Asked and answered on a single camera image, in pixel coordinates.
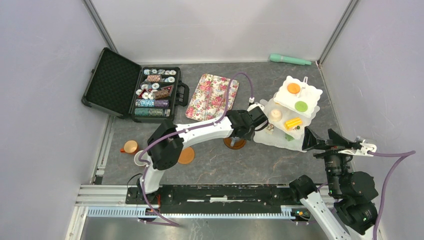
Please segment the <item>green cake piece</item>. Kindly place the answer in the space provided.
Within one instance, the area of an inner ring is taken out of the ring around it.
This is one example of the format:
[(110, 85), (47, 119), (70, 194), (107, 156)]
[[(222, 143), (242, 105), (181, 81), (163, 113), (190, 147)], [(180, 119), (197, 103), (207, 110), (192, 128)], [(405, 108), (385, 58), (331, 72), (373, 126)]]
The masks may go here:
[(293, 136), (291, 136), (291, 135), (289, 135), (289, 134), (285, 134), (285, 139), (286, 139), (286, 141), (288, 141), (288, 142), (291, 142), (291, 141), (293, 141), (293, 140), (295, 140), (295, 138), (293, 137)]

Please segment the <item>yellow cube cake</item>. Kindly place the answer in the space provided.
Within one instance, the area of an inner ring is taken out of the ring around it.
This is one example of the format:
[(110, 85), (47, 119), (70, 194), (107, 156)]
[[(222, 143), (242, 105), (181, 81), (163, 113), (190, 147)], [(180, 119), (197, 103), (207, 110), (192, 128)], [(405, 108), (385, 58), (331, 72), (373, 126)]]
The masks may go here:
[(301, 118), (295, 117), (285, 121), (283, 126), (287, 131), (289, 131), (293, 129), (299, 129), (302, 124), (303, 124), (303, 121), (301, 120)]

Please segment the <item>green macaron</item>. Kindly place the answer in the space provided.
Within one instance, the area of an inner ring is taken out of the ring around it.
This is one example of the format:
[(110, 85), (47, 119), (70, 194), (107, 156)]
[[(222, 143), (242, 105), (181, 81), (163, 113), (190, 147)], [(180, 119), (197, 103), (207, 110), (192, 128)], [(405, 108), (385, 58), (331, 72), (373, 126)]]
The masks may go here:
[(294, 108), (295, 108), (296, 111), (304, 113), (308, 110), (309, 106), (304, 101), (297, 101), (294, 105)]

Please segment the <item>white three-tier cake stand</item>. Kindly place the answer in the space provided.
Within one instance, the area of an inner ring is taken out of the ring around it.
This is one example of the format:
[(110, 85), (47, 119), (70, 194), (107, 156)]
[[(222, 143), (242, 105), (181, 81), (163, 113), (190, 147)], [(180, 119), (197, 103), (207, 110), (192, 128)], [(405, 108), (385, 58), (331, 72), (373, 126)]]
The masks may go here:
[[(298, 94), (291, 94), (287, 90), (287, 85), (296, 83), (301, 87)], [(254, 134), (253, 141), (267, 146), (288, 149), (291, 151), (302, 152), (302, 144), (305, 136), (305, 127), (308, 127), (312, 120), (316, 117), (320, 110), (318, 101), (321, 98), (323, 91), (313, 85), (308, 84), (308, 77), (305, 76), (302, 80), (287, 76), (281, 87), (273, 95), (270, 100), (261, 99), (258, 103), (264, 105), (263, 113), (268, 119), (267, 123), (263, 123), (258, 128), (260, 129)], [(295, 103), (303, 101), (307, 103), (308, 110), (306, 112), (298, 112), (295, 109)], [(282, 112), (282, 119), (278, 122), (269, 120), (270, 111), (278, 109)], [(299, 129), (286, 130), (284, 123), (287, 120), (299, 117), (303, 124)], [(273, 134), (267, 134), (264, 129), (268, 124), (274, 125)], [(292, 141), (286, 141), (285, 134), (289, 134), (295, 138)]]

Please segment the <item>cream dome cake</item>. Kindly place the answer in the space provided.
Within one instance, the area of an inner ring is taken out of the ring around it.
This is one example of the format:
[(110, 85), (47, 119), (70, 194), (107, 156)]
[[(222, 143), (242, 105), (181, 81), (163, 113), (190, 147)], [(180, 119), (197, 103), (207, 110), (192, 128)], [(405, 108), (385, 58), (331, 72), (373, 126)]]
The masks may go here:
[(272, 122), (279, 122), (283, 118), (283, 114), (279, 109), (272, 109), (269, 112), (268, 119)]

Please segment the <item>white decorated cake slice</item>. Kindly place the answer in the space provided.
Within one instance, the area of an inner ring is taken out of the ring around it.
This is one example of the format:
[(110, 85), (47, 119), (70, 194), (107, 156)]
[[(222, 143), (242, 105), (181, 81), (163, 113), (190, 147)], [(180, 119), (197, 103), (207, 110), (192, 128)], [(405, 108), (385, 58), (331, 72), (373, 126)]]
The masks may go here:
[(275, 128), (275, 126), (273, 124), (269, 123), (266, 126), (266, 128), (264, 129), (264, 132), (267, 133), (267, 134), (269, 134), (269, 135), (272, 135), (273, 132), (274, 132), (274, 128)]

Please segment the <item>orange macaron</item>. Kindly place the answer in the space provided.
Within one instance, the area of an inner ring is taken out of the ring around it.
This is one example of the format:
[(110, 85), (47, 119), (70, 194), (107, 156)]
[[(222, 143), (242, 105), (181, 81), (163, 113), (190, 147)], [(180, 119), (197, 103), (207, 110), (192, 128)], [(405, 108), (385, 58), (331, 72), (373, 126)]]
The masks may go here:
[(292, 82), (287, 85), (287, 91), (293, 95), (297, 95), (300, 93), (301, 87), (299, 84)]

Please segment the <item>large brown saucer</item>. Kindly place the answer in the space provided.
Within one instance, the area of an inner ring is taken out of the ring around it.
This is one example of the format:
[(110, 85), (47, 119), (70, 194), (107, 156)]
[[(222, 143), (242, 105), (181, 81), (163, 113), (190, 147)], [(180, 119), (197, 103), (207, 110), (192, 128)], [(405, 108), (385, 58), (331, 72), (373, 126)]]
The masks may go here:
[(228, 138), (224, 138), (223, 142), (225, 146), (228, 147), (229, 149), (239, 150), (245, 146), (247, 141), (243, 138), (228, 137)]

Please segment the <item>orange-brown saucer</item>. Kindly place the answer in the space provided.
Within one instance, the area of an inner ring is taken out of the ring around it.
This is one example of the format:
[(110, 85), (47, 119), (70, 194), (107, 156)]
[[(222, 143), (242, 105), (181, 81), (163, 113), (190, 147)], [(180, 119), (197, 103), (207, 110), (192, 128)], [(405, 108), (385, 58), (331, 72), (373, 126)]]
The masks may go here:
[(187, 147), (184, 150), (182, 150), (178, 163), (182, 165), (190, 164), (195, 158), (195, 151), (192, 147)]

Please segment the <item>orange cup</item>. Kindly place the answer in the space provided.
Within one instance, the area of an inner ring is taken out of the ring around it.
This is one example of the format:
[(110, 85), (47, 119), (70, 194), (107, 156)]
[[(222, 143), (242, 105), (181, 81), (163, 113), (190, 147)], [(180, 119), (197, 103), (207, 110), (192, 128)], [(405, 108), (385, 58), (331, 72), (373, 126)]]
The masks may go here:
[(139, 145), (135, 140), (128, 140), (120, 149), (121, 153), (136, 154), (139, 151)]

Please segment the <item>white cup grey handle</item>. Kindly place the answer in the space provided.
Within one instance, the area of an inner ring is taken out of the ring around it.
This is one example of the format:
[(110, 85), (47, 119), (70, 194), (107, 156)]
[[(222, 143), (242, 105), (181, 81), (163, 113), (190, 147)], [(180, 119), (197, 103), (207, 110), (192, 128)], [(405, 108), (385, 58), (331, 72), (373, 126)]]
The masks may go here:
[(229, 138), (229, 147), (232, 149), (239, 149), (244, 145), (244, 140), (239, 137)]

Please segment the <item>white cup pink handle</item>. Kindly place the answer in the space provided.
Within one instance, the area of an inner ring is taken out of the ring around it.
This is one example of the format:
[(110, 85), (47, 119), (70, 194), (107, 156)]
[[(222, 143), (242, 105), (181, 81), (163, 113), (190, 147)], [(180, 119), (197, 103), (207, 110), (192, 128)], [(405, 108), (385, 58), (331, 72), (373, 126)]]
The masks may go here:
[(134, 155), (134, 158), (133, 158), (134, 163), (135, 163), (137, 166), (139, 166), (139, 167), (143, 167), (143, 166), (145, 166), (145, 165), (147, 164), (147, 161), (149, 160), (149, 155), (148, 155), (148, 153), (144, 153), (144, 154), (142, 155), (142, 153), (143, 153), (143, 152), (144, 152), (143, 150), (138, 151), (138, 152)]

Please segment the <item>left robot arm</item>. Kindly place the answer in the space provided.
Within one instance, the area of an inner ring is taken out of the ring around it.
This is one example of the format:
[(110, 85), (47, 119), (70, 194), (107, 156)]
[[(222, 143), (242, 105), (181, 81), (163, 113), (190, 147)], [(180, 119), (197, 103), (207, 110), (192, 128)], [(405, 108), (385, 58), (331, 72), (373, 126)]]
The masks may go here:
[(147, 140), (144, 153), (148, 154), (149, 163), (141, 177), (137, 196), (145, 204), (153, 203), (164, 172), (177, 164), (186, 148), (214, 139), (250, 140), (254, 132), (266, 124), (268, 118), (259, 106), (250, 110), (229, 110), (220, 117), (190, 124), (164, 120)]

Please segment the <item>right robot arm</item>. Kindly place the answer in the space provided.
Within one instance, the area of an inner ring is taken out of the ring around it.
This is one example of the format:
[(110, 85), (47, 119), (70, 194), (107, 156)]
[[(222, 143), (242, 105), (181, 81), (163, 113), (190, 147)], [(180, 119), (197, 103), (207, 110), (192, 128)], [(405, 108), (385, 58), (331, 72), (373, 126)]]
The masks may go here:
[(348, 163), (354, 156), (373, 156), (377, 146), (365, 139), (348, 140), (331, 128), (328, 139), (323, 139), (305, 127), (302, 150), (320, 151), (313, 156), (324, 160), (328, 194), (336, 200), (333, 206), (347, 231), (328, 212), (317, 186), (307, 175), (289, 183), (289, 199), (307, 207), (329, 239), (371, 239), (378, 217), (372, 201), (379, 194), (374, 178), (363, 171), (351, 171)]

